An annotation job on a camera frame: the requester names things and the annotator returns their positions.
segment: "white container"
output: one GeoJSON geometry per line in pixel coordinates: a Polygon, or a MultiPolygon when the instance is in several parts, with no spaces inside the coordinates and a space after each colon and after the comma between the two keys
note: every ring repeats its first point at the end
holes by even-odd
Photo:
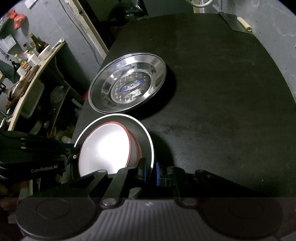
{"type": "Polygon", "coordinates": [[[18,68],[17,70],[17,74],[21,77],[21,76],[25,76],[27,73],[27,71],[21,66],[18,68]]]}
{"type": "Polygon", "coordinates": [[[48,45],[39,55],[38,58],[41,60],[46,60],[52,53],[52,48],[48,45]]]}
{"type": "Polygon", "coordinates": [[[28,58],[28,63],[29,65],[31,65],[32,67],[38,65],[40,62],[40,59],[35,55],[32,54],[29,58],[28,58]]]}
{"type": "Polygon", "coordinates": [[[28,94],[28,97],[26,98],[25,104],[22,108],[22,112],[20,113],[22,117],[29,119],[32,116],[42,96],[43,91],[44,84],[39,79],[37,79],[30,93],[28,94]]]}

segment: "white cable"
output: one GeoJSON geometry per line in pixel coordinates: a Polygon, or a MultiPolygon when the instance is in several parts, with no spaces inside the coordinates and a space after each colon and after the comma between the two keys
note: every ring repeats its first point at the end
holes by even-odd
{"type": "Polygon", "coordinates": [[[200,8],[200,13],[205,13],[205,8],[204,7],[200,8]]]}
{"type": "Polygon", "coordinates": [[[99,63],[99,61],[98,61],[98,59],[97,59],[97,57],[96,57],[96,52],[95,52],[94,48],[93,48],[93,47],[91,46],[91,44],[87,41],[86,37],[84,36],[84,34],[83,34],[82,31],[80,30],[80,28],[76,25],[76,23],[74,23],[73,19],[72,19],[72,18],[70,17],[70,15],[67,13],[67,11],[66,11],[64,5],[62,4],[61,0],[58,0],[58,1],[59,1],[59,3],[61,4],[61,6],[62,6],[64,12],[65,12],[65,13],[67,14],[67,16],[70,18],[71,22],[75,25],[75,27],[76,27],[76,28],[78,29],[78,31],[81,33],[81,35],[82,35],[82,37],[84,38],[84,40],[86,41],[86,43],[89,45],[91,51],[93,52],[94,59],[95,59],[97,65],[101,66],[100,63],[99,63]]]}
{"type": "Polygon", "coordinates": [[[206,6],[210,5],[214,0],[209,0],[208,2],[206,2],[206,3],[204,3],[204,4],[195,4],[195,3],[193,3],[191,0],[185,0],[185,1],[188,2],[189,4],[191,4],[191,5],[194,6],[194,7],[199,7],[199,8],[201,8],[201,7],[206,7],[206,6]]]}

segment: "white bowl on shelf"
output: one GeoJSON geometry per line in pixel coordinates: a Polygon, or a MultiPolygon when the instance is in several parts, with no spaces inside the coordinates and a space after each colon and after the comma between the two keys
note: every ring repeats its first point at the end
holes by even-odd
{"type": "Polygon", "coordinates": [[[52,53],[52,48],[48,45],[39,55],[38,58],[41,60],[46,60],[52,53]]]}

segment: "glass bottle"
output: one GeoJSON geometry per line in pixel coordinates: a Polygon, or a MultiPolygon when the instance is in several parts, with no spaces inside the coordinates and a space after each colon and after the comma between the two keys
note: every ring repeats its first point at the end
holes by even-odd
{"type": "Polygon", "coordinates": [[[46,42],[37,39],[33,33],[30,33],[29,36],[33,40],[33,42],[35,43],[36,50],[38,53],[41,53],[48,46],[48,44],[46,42]]]}
{"type": "Polygon", "coordinates": [[[25,43],[23,46],[25,47],[26,51],[29,53],[32,52],[32,48],[27,43],[25,43]]]}
{"type": "Polygon", "coordinates": [[[21,51],[21,54],[24,56],[24,59],[25,59],[26,61],[28,61],[28,57],[25,55],[24,50],[21,51]]]}
{"type": "Polygon", "coordinates": [[[25,51],[23,54],[26,56],[27,59],[29,59],[32,56],[32,53],[30,51],[28,51],[28,50],[25,51]]]}
{"type": "Polygon", "coordinates": [[[17,59],[18,63],[26,70],[28,71],[31,68],[31,65],[28,64],[26,60],[19,57],[17,54],[15,54],[15,58],[17,59]]]}
{"type": "Polygon", "coordinates": [[[9,61],[11,62],[12,66],[13,66],[15,72],[16,72],[19,69],[20,64],[12,61],[11,59],[9,61]]]}

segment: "plastic bag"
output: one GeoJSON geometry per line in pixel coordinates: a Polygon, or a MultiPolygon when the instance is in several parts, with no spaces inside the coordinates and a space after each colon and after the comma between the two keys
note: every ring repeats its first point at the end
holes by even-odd
{"type": "Polygon", "coordinates": [[[140,0],[119,0],[108,16],[108,22],[122,26],[132,20],[146,16],[147,11],[140,0]]]}
{"type": "Polygon", "coordinates": [[[7,15],[13,19],[15,30],[19,29],[24,21],[26,20],[26,16],[21,14],[17,14],[14,9],[8,11],[7,15]]]}

